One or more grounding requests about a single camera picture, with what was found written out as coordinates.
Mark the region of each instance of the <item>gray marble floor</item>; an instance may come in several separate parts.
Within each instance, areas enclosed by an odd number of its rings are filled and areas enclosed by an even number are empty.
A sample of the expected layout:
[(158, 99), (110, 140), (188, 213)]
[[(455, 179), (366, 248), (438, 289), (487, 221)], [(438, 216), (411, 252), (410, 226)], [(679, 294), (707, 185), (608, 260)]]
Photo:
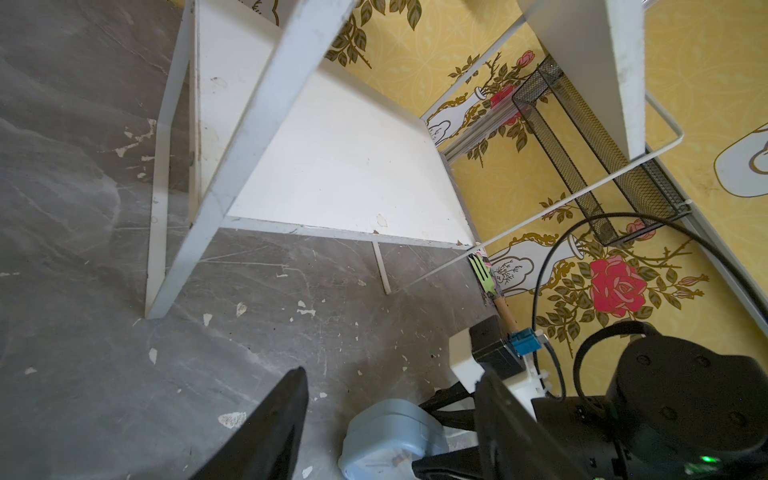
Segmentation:
[[(450, 385), (448, 338), (491, 312), (464, 262), (385, 296), (369, 243), (222, 231), (167, 318), (140, 319), (148, 119), (179, 20), (164, 0), (3, 2), (2, 478), (187, 478), (232, 434), (219, 416), (253, 411), (295, 366), (310, 382), (297, 469), (338, 478), (349, 420)], [(187, 216), (186, 100), (171, 249)], [(454, 255), (382, 250), (394, 283)]]

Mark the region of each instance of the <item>white vase pattern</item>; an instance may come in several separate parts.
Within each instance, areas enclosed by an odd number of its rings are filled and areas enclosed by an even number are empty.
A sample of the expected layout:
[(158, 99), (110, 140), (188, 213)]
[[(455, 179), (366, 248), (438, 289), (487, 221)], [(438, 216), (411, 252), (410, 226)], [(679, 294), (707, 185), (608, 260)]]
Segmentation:
[[(550, 249), (535, 240), (526, 240), (491, 255), (489, 258), (492, 265), (491, 271), (502, 288), (502, 294), (513, 296), (533, 290)], [(572, 257), (582, 259), (584, 254), (577, 245), (576, 237), (570, 235), (568, 240), (561, 243), (554, 252), (550, 263), (546, 266), (541, 284), (546, 284), (552, 277), (555, 265)]]
[(729, 194), (768, 194), (768, 124), (723, 150), (715, 159), (715, 173)]
[(467, 112), (485, 100), (485, 93), (482, 88), (477, 87), (471, 95), (462, 103), (453, 107), (443, 108), (427, 122), (429, 134), (432, 135), (432, 141), (438, 147), (442, 142), (453, 136), (464, 124)]

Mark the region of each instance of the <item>blue connector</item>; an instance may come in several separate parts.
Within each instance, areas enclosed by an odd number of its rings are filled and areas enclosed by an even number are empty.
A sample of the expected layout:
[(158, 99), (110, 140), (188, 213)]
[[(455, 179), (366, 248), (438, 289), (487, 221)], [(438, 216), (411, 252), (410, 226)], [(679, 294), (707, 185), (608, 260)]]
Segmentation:
[(508, 345), (519, 356), (526, 356), (541, 349), (541, 342), (538, 341), (538, 337), (533, 330), (529, 328), (512, 333), (509, 336)]

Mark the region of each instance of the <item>black cable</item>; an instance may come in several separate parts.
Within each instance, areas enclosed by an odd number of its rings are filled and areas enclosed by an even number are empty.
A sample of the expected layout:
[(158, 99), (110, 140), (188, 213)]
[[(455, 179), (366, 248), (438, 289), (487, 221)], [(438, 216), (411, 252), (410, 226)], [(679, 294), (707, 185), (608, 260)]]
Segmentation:
[[(583, 220), (579, 220), (578, 222), (574, 223), (574, 225), (566, 230), (563, 235), (558, 238), (558, 240), (554, 243), (554, 245), (550, 248), (549, 252), (547, 253), (547, 257), (544, 260), (544, 263), (542, 264), (541, 269), (538, 272), (538, 278), (536, 279), (536, 287), (534, 288), (534, 296), (533, 296), (533, 309), (531, 313), (531, 329), (536, 330), (536, 309), (538, 307), (538, 296), (539, 296), (539, 290), (541, 289), (541, 281), (544, 277), (544, 271), (546, 270), (546, 266), (549, 264), (549, 262), (552, 259), (552, 256), (554, 255), (554, 252), (556, 249), (565, 242), (568, 237), (576, 231), (579, 227), (582, 225), (589, 223), (594, 220), (600, 220), (601, 218), (618, 218), (618, 217), (630, 217), (630, 218), (641, 218), (643, 220), (651, 220), (656, 223), (661, 223), (662, 225), (665, 225), (667, 227), (671, 227), (681, 233), (684, 233), (688, 235), (689, 238), (695, 240), (699, 245), (701, 245), (705, 250), (712, 253), (715, 258), (717, 258), (720, 263), (723, 264), (723, 266), (728, 270), (728, 272), (733, 275), (733, 278), (736, 279), (736, 281), (741, 285), (741, 287), (746, 292), (747, 296), (752, 301), (752, 304), (755, 306), (755, 308), (760, 312), (760, 315), (763, 317), (763, 321), (768, 323), (768, 307), (762, 302), (760, 299), (760, 295), (757, 291), (750, 285), (749, 280), (746, 279), (746, 277), (739, 271), (739, 269), (736, 268), (733, 263), (728, 260), (725, 255), (723, 255), (714, 245), (709, 243), (704, 238), (700, 237), (698, 234), (688, 230), (686, 227), (682, 227), (681, 225), (678, 225), (674, 223), (671, 220), (667, 220), (666, 218), (656, 217), (654, 215), (647, 215), (647, 214), (639, 214), (637, 212), (619, 212), (619, 213), (612, 213), (612, 214), (599, 214), (594, 215), (593, 217), (586, 217)], [(536, 352), (533, 354), (533, 360), (534, 365), (536, 367), (536, 372), (541, 375), (541, 371), (538, 367), (538, 356)], [(577, 382), (577, 375), (575, 374), (575, 367), (576, 363), (574, 362), (574, 384)], [(562, 373), (558, 370), (558, 375), (560, 376), (561, 385), (564, 385), (564, 380), (562, 378)], [(578, 383), (576, 385), (576, 390), (579, 392), (581, 390), (581, 383)], [(563, 389), (562, 397), (565, 397), (565, 389)]]
[(598, 416), (604, 418), (602, 408), (598, 408), (593, 402), (587, 400), (584, 395), (584, 391), (581, 389), (581, 364), (584, 361), (584, 357), (587, 355), (589, 349), (595, 346), (598, 342), (611, 338), (616, 335), (660, 335), (653, 325), (647, 322), (638, 322), (636, 320), (629, 320), (627, 322), (614, 323), (611, 326), (607, 326), (602, 330), (599, 330), (591, 334), (584, 343), (581, 344), (579, 350), (574, 357), (574, 387), (576, 387), (576, 393), (578, 398)]
[[(560, 360), (558, 360), (558, 354), (554, 352), (554, 348), (552, 347), (551, 341), (546, 342), (544, 344), (544, 347), (549, 352), (549, 356), (552, 357), (552, 362), (554, 363), (554, 367), (558, 371), (558, 378), (560, 378), (561, 394), (559, 397), (556, 397), (556, 398), (558, 399), (559, 402), (562, 402), (563, 400), (565, 400), (565, 377), (563, 377), (563, 371), (560, 368)], [(534, 363), (537, 364), (536, 371), (538, 372), (538, 359), (536, 359), (535, 357), (534, 357)], [(551, 392), (547, 391), (547, 394), (548, 396), (555, 398), (554, 395), (551, 394)]]

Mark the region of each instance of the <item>white shelf leg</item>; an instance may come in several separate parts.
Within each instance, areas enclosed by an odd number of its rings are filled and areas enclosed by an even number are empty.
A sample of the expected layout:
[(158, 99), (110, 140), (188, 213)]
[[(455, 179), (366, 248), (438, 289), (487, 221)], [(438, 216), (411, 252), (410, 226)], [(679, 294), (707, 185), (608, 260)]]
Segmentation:
[(192, 43), (192, 0), (187, 0), (181, 24), (176, 36), (174, 56), (165, 82), (163, 102), (157, 116), (154, 143), (154, 172), (152, 180), (152, 205), (149, 225), (149, 255), (147, 256), (147, 297), (144, 315), (154, 302), (157, 291), (165, 278), (165, 249), (168, 227), (168, 173), (170, 170), (170, 126), (174, 122), (184, 75), (190, 60)]
[(373, 254), (376, 255), (376, 263), (379, 265), (379, 275), (382, 277), (384, 293), (389, 295), (392, 293), (392, 289), (389, 288), (389, 278), (386, 275), (386, 268), (384, 268), (384, 258), (382, 257), (382, 251), (379, 249), (379, 242), (371, 243), (373, 243)]
[(353, 2), (303, 0), (294, 8), (222, 155), (194, 225), (147, 308), (147, 318), (165, 316), (174, 304), (304, 84), (348, 18)]

